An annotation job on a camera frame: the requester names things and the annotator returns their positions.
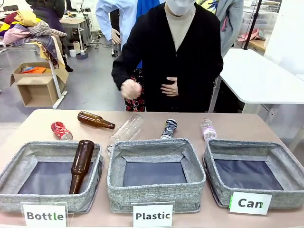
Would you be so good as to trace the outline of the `person's right hand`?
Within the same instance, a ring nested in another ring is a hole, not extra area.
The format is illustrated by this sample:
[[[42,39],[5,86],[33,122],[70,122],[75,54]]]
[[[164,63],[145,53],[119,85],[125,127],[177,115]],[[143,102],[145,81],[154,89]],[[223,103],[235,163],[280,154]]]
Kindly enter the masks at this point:
[[[134,80],[127,79],[121,85],[121,93],[125,99],[134,100],[142,94],[142,87]]]

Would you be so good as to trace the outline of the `person's left hand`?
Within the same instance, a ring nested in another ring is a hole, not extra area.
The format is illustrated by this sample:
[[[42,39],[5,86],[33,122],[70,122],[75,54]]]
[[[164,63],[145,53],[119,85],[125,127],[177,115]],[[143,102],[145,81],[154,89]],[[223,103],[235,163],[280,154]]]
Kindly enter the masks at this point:
[[[177,78],[176,77],[167,77],[169,84],[162,84],[161,90],[163,94],[166,94],[169,97],[175,97],[179,95],[178,92],[178,85],[177,85]]]

